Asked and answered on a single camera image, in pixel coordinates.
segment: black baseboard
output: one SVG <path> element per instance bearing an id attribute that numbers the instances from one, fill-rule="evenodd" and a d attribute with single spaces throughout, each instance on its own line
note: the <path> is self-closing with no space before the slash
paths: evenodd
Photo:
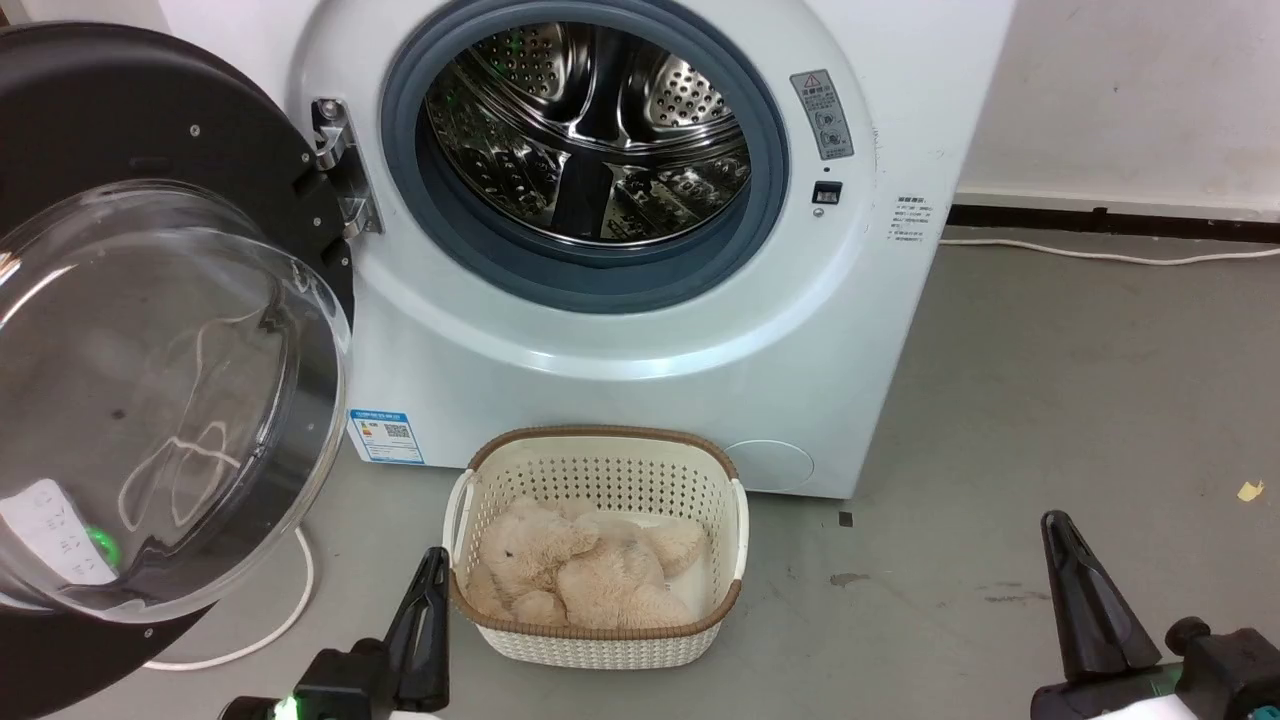
<path id="1" fill-rule="evenodd" d="M 1078 210 L 952 205 L 951 214 L 947 215 L 947 224 L 974 228 L 1028 228 L 1280 243 L 1280 224 L 1277 223 L 1121 215 L 1108 213 L 1106 208 L 1094 208 L 1093 211 L 1085 213 Z"/>

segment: green led light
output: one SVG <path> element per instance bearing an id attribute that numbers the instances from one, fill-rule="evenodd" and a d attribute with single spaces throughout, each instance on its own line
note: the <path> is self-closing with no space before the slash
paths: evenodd
<path id="1" fill-rule="evenodd" d="M 274 720 L 298 720 L 298 698 L 289 696 L 275 703 L 271 717 Z"/>
<path id="2" fill-rule="evenodd" d="M 1183 676 L 1181 665 L 1166 665 L 1164 670 L 1147 680 L 1151 685 L 1152 697 L 1165 697 L 1174 694 L 1178 689 L 1178 680 Z"/>
<path id="3" fill-rule="evenodd" d="M 88 533 L 88 539 L 93 541 L 97 546 L 97 551 L 102 553 L 102 559 L 106 564 L 111 566 L 113 570 L 120 569 L 120 546 L 115 542 L 115 538 L 106 534 L 105 530 L 88 525 L 84 528 Z"/>

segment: floor stain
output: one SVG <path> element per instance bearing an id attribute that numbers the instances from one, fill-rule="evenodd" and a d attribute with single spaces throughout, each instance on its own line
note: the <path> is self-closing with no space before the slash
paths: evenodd
<path id="1" fill-rule="evenodd" d="M 869 579 L 872 579 L 870 575 L 864 575 L 861 573 L 838 573 L 831 577 L 831 584 L 836 585 L 837 588 L 842 588 L 849 583 L 856 583 L 858 580 L 869 580 Z"/>
<path id="2" fill-rule="evenodd" d="M 782 594 L 782 591 L 778 589 L 778 585 L 773 584 L 773 580 L 764 580 L 764 584 L 769 585 L 769 594 L 774 598 L 781 600 L 782 602 L 787 601 L 787 598 Z"/>
<path id="3" fill-rule="evenodd" d="M 1028 600 L 1053 600 L 1048 593 L 1043 592 L 1029 592 L 1025 594 L 1001 594 L 1001 596 L 987 596 L 987 602 L 1021 602 L 1025 603 Z"/>

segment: warning label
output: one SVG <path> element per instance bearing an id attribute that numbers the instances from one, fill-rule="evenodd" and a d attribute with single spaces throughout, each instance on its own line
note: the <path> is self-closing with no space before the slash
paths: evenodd
<path id="1" fill-rule="evenodd" d="M 810 70 L 791 76 L 791 86 L 800 96 L 809 127 L 818 142 L 818 155 L 823 160 L 849 158 L 854 154 L 854 140 L 845 122 L 845 109 L 827 70 Z"/>
<path id="2" fill-rule="evenodd" d="M 893 220 L 888 225 L 888 238 L 899 242 L 923 242 L 924 233 L 933 222 L 933 206 L 919 195 L 900 195 L 893 206 Z"/>

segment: gray concrete floor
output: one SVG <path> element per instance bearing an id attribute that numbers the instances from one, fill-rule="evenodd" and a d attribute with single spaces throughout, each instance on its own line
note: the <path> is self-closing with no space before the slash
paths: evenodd
<path id="1" fill-rule="evenodd" d="M 1257 249 L 1018 236 L 1146 256 Z M 1165 269 L 945 249 L 858 497 L 751 497 L 744 593 L 701 660 L 525 665 L 454 615 L 443 715 L 1025 717 L 1032 692 L 1060 678 L 1037 527 L 1052 507 L 1073 514 L 1157 638 L 1198 614 L 1280 641 L 1280 478 L 1236 498 L 1277 466 L 1276 307 L 1277 260 Z M 321 577 L 293 632 L 216 670 L 138 671 L 55 717 L 209 720 L 234 696 L 288 692 L 317 650 L 383 632 L 439 542 L 452 480 L 344 451 L 307 519 Z M 256 639 L 301 579 L 289 543 L 166 659 Z"/>

